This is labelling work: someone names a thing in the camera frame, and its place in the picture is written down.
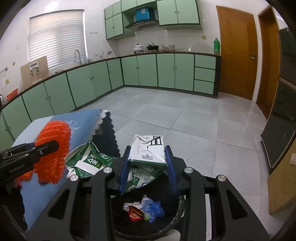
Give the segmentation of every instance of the metal bolt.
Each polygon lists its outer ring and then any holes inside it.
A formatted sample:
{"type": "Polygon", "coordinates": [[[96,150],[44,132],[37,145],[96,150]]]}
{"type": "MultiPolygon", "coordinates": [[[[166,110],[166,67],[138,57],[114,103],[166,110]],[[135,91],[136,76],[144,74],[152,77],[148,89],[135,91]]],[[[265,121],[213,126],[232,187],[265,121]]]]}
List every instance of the metal bolt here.
{"type": "Polygon", "coordinates": [[[72,181],[72,182],[75,182],[75,181],[77,181],[79,179],[79,176],[78,175],[72,175],[71,177],[70,177],[70,180],[72,181]]]}
{"type": "Polygon", "coordinates": [[[225,181],[226,181],[226,177],[225,177],[224,175],[219,175],[219,176],[218,176],[218,180],[219,180],[220,182],[225,182],[225,181]]]}
{"type": "Polygon", "coordinates": [[[193,169],[191,167],[185,167],[184,172],[186,173],[193,173],[193,169]]]}
{"type": "Polygon", "coordinates": [[[110,173],[112,172],[112,168],[111,167],[105,167],[104,168],[104,173],[110,173]]]}

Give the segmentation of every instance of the window blind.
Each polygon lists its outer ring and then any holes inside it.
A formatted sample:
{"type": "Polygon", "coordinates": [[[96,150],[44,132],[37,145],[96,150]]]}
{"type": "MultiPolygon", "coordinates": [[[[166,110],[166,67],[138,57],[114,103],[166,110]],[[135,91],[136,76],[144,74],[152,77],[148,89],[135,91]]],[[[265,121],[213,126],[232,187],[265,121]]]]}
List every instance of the window blind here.
{"type": "Polygon", "coordinates": [[[48,68],[52,68],[74,60],[76,49],[81,58],[86,57],[83,10],[53,12],[30,18],[29,62],[46,55],[48,68]]]}

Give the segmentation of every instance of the floor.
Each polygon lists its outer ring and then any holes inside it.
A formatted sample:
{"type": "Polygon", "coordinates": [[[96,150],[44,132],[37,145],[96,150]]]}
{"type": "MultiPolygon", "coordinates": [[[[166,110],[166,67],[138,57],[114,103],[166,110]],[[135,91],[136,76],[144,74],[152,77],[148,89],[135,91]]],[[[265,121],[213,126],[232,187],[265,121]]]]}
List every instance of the floor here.
{"type": "MultiPolygon", "coordinates": [[[[260,142],[266,119],[254,102],[225,93],[213,99],[124,87],[84,109],[111,112],[121,153],[132,144],[135,134],[163,135],[174,156],[202,175],[224,174],[271,236],[291,213],[290,208],[274,216],[268,214],[267,161],[260,142]]],[[[207,225],[207,240],[210,233],[207,225]]]]}

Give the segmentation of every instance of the cardboard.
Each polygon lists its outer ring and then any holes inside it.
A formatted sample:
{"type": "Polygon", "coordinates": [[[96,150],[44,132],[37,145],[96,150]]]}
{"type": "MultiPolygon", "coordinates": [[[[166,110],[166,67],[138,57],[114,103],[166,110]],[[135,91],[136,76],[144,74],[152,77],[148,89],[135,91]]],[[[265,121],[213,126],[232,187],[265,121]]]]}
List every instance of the cardboard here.
{"type": "Polygon", "coordinates": [[[128,160],[133,164],[166,167],[163,137],[135,135],[128,160]]]}
{"type": "Polygon", "coordinates": [[[267,179],[269,195],[269,214],[274,215],[296,201],[296,140],[276,169],[267,179]]]}
{"type": "Polygon", "coordinates": [[[20,68],[20,73],[22,76],[22,82],[24,86],[24,90],[28,89],[32,85],[38,83],[39,81],[47,78],[49,75],[48,65],[47,65],[47,57],[43,56],[34,61],[31,61],[20,68]],[[30,65],[34,63],[38,63],[39,73],[37,73],[37,68],[32,68],[33,76],[31,76],[30,65]]]}

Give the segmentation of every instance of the green bottle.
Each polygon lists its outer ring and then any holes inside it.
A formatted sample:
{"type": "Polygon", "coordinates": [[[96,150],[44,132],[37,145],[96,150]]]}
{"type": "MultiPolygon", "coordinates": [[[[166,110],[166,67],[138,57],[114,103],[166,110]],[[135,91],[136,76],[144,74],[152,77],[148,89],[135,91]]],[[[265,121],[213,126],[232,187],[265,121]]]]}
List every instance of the green bottle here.
{"type": "Polygon", "coordinates": [[[214,54],[220,54],[220,42],[217,38],[214,40],[214,54]]]}

